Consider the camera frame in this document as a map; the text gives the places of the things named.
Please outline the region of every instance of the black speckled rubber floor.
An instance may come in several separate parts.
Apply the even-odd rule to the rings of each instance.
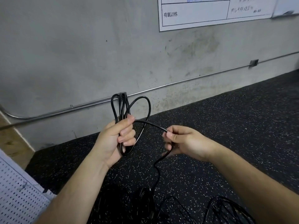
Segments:
[[[153,115],[150,121],[163,127],[177,124],[194,128],[299,193],[298,71]],[[26,171],[57,194],[91,150],[97,135],[36,152]],[[152,165],[164,151],[161,135],[160,130],[147,126],[136,149],[113,166],[103,185],[122,184],[129,192],[152,186],[157,179]],[[226,196],[242,204],[212,164],[178,155],[158,167],[162,173],[155,193],[158,200],[169,194],[177,197],[198,222],[213,196]],[[173,222],[182,220],[176,217]]]

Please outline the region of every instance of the person's left arm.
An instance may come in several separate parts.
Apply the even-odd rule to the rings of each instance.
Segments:
[[[134,120],[128,115],[127,119],[117,124],[113,121],[105,127],[90,153],[36,224],[87,222],[107,171],[121,158],[117,144],[123,142],[124,146],[130,146],[136,142]]]

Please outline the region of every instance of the person's right arm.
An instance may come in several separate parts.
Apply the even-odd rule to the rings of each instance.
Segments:
[[[164,133],[170,155],[186,154],[211,162],[250,209],[257,223],[299,223],[299,196],[265,175],[230,149],[194,129],[171,126]]]

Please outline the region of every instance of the person's left hand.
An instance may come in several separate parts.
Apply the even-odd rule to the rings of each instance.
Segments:
[[[135,144],[135,131],[132,124],[134,120],[135,117],[128,114],[126,119],[119,121],[117,124],[113,120],[100,132],[92,151],[99,156],[108,168],[111,168],[122,156],[117,149],[118,143],[123,143],[124,146]]]

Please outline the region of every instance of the whiteboard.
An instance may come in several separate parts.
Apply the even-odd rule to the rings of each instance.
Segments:
[[[160,31],[271,18],[276,0],[158,0]]]
[[[273,17],[299,14],[299,0],[278,0]]]

